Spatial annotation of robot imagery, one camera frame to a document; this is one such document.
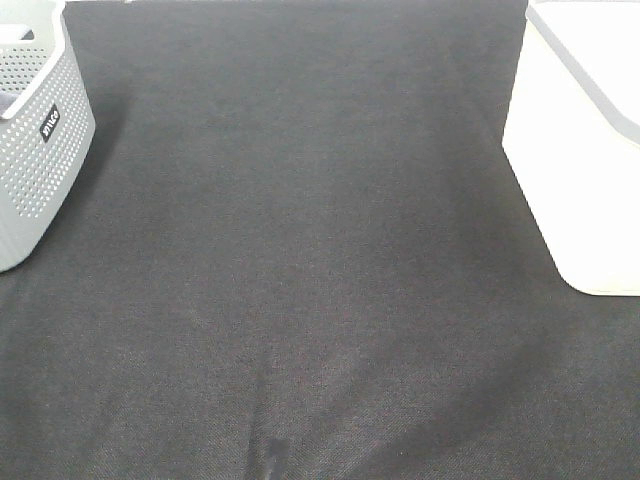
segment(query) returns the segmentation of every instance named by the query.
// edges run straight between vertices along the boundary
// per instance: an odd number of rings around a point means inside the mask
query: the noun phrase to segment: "basket logo text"
[[[40,126],[40,135],[42,135],[42,139],[45,143],[49,141],[51,135],[53,135],[53,131],[56,129],[56,126],[60,122],[60,112],[58,111],[58,107],[56,104],[53,104],[51,110],[49,111],[49,115],[45,119],[44,123]]]

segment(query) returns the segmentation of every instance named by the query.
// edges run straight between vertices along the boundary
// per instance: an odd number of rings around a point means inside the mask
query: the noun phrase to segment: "perforated basket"
[[[64,7],[0,0],[0,271],[36,246],[95,130]]]

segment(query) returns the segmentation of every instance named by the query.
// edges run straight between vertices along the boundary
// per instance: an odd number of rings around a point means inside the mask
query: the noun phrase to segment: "white storage box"
[[[640,3],[535,1],[503,145],[562,277],[640,295]]]
[[[95,122],[56,0],[0,0],[0,271],[33,250]]]

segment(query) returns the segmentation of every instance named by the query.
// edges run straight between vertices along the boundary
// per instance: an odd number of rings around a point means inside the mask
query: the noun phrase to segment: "dark gray felt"
[[[0,478],[638,477],[640,300],[500,147],[525,6],[70,5],[98,130],[0,276]]]

